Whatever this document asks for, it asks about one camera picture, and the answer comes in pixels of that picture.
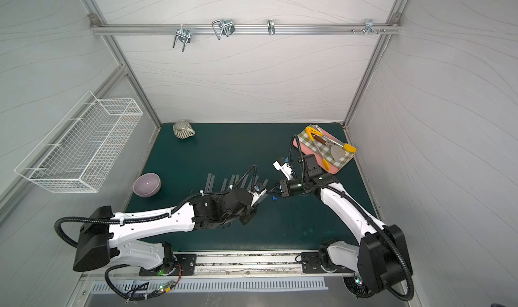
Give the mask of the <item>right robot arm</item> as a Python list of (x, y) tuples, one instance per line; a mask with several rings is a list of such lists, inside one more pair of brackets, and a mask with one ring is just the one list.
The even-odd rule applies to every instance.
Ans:
[(336, 273), (341, 267), (353, 271), (344, 283), (355, 297), (370, 298), (387, 290), (404, 302), (413, 300), (413, 270), (403, 231), (365, 210), (336, 177), (325, 174), (307, 182), (281, 180), (270, 194), (282, 198), (314, 195), (344, 222), (358, 244), (329, 241), (321, 246), (319, 259), (327, 273)]

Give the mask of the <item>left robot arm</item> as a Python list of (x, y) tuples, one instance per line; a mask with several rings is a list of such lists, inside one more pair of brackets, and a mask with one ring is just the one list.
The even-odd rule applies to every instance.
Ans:
[(161, 234), (213, 230), (235, 220), (247, 224), (265, 190), (254, 186), (224, 192), (193, 194), (175, 207), (139, 213), (114, 213), (98, 208), (90, 217), (62, 217), (57, 235), (76, 249), (73, 269), (94, 271), (121, 264), (145, 270), (164, 269), (175, 261), (167, 243), (150, 244), (145, 238)]

